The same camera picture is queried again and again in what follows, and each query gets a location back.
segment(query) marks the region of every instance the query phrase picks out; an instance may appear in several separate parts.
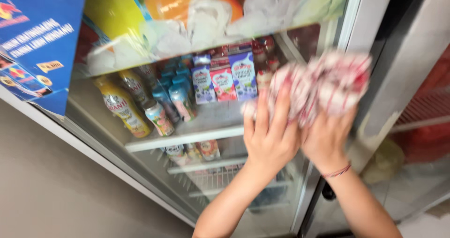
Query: bracelet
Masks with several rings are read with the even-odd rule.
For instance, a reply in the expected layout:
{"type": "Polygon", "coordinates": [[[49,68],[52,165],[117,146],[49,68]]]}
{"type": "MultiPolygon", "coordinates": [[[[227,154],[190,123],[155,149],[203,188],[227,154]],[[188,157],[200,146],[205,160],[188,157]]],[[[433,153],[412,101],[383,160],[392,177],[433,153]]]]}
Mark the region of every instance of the bracelet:
{"type": "Polygon", "coordinates": [[[352,167],[352,164],[349,162],[345,168],[335,171],[333,173],[323,174],[322,177],[323,178],[331,178],[331,177],[340,176],[343,173],[347,172],[351,167],[352,167]]]}

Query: orange fruit image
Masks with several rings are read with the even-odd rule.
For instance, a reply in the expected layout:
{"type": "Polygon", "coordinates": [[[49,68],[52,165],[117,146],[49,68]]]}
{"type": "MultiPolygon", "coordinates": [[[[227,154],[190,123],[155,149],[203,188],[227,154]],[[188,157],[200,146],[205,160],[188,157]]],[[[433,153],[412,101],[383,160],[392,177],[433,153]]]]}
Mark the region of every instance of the orange fruit image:
{"type": "MultiPolygon", "coordinates": [[[[189,2],[191,0],[144,0],[154,20],[179,20],[187,26],[189,2]]],[[[231,22],[243,16],[242,3],[239,0],[222,0],[228,2],[233,10],[231,22]]]]}

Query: red and white cloth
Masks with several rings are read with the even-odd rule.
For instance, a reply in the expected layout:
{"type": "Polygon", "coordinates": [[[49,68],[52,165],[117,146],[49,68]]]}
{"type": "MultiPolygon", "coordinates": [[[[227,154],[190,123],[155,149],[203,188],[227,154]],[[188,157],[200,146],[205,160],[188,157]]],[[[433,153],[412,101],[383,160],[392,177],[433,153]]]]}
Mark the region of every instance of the red and white cloth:
{"type": "MultiPolygon", "coordinates": [[[[308,65],[288,63],[273,76],[267,101],[270,118],[281,86],[292,82],[289,120],[298,119],[300,127],[313,122],[319,106],[328,114],[343,114],[354,106],[368,87],[372,58],[365,53],[331,51],[308,65]]],[[[257,101],[246,102],[241,112],[256,119],[257,101]]]]}

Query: yogurt box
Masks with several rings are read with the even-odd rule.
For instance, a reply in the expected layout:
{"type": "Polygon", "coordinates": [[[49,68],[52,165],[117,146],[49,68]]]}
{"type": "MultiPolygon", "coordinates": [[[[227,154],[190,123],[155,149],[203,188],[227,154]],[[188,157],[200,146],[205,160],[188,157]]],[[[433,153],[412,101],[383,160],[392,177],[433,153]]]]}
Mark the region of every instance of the yogurt box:
{"type": "Polygon", "coordinates": [[[211,81],[219,102],[237,99],[233,75],[231,75],[231,68],[229,66],[215,68],[209,74],[211,75],[211,81]]]}
{"type": "Polygon", "coordinates": [[[246,51],[228,57],[238,100],[245,101],[258,97],[252,52],[246,51]]]}
{"type": "Polygon", "coordinates": [[[214,85],[209,74],[209,66],[194,67],[192,71],[192,83],[194,84],[195,101],[197,104],[216,102],[214,85]]]}

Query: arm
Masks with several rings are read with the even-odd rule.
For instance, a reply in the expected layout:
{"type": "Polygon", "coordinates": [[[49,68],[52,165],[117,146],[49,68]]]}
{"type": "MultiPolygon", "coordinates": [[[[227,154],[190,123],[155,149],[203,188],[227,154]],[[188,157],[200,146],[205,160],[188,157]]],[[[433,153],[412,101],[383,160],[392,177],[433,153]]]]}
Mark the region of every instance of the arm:
{"type": "Polygon", "coordinates": [[[251,201],[297,153],[300,147],[298,123],[286,127],[290,87],[286,84],[278,94],[270,127],[266,91],[262,91],[258,99],[256,122],[253,114],[244,114],[248,159],[231,183],[202,212],[193,238],[231,236],[251,201]]]}
{"type": "MultiPolygon", "coordinates": [[[[320,112],[308,132],[303,151],[322,174],[330,174],[348,165],[342,150],[352,126],[356,109],[342,117],[320,112]]],[[[389,214],[352,170],[327,178],[334,190],[351,230],[357,237],[401,238],[389,214]]]]}

